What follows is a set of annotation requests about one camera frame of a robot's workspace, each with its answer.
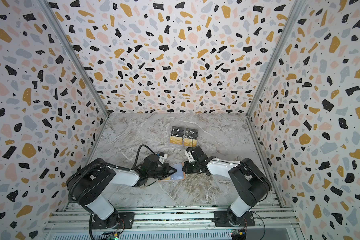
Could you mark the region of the gold card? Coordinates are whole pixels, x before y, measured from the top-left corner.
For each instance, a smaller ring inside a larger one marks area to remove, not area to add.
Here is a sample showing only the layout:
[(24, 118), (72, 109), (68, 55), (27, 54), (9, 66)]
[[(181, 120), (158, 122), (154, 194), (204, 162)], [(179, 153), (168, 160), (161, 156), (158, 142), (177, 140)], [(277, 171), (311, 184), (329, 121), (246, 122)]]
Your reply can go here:
[(196, 147), (197, 146), (197, 139), (192, 138), (184, 138), (184, 146), (187, 147)]

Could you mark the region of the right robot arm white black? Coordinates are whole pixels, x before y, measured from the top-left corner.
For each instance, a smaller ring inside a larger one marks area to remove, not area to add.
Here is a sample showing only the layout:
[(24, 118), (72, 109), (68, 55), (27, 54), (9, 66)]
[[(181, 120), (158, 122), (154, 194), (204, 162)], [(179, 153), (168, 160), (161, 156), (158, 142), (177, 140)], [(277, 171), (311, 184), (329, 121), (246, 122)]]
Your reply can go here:
[(201, 147), (188, 147), (188, 158), (182, 171), (185, 174), (206, 174), (226, 177), (232, 181), (238, 197), (226, 211), (215, 213), (216, 226), (239, 227), (246, 222), (245, 214), (265, 200), (272, 185), (258, 166), (249, 158), (229, 162), (216, 157), (208, 157)]

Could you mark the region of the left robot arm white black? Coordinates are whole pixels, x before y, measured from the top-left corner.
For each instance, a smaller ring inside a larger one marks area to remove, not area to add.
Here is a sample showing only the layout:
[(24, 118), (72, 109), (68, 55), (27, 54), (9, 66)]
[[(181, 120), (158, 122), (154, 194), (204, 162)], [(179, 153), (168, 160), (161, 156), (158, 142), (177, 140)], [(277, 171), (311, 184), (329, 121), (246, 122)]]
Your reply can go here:
[(96, 159), (69, 177), (69, 202), (82, 206), (93, 218), (101, 221), (105, 228), (114, 228), (121, 217), (111, 202), (102, 195), (103, 191), (108, 185), (138, 188), (144, 186), (149, 179), (161, 181), (171, 177), (177, 169), (163, 163), (166, 158), (164, 153), (151, 154), (131, 169)]

